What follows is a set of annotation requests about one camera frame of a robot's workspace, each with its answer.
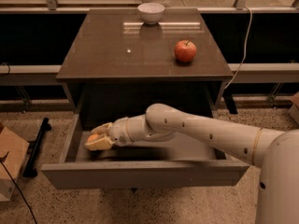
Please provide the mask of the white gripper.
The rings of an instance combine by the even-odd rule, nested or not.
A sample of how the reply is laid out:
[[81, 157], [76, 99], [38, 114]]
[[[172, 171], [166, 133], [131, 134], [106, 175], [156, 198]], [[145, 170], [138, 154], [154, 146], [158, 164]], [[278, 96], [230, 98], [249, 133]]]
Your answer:
[[128, 118], [117, 119], [113, 123], [108, 122], [93, 128], [91, 133], [100, 135], [100, 138], [93, 142], [86, 141], [85, 147], [90, 151], [95, 151], [111, 149], [114, 143], [118, 147], [131, 145], [132, 140], [127, 131], [127, 121]]

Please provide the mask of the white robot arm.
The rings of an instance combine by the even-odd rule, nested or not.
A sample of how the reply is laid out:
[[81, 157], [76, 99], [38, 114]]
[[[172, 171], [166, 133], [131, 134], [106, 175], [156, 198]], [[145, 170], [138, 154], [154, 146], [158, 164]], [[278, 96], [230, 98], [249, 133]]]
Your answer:
[[90, 151], [184, 133], [261, 170], [255, 224], [299, 224], [299, 131], [281, 132], [184, 113], [154, 104], [146, 113], [92, 129]]

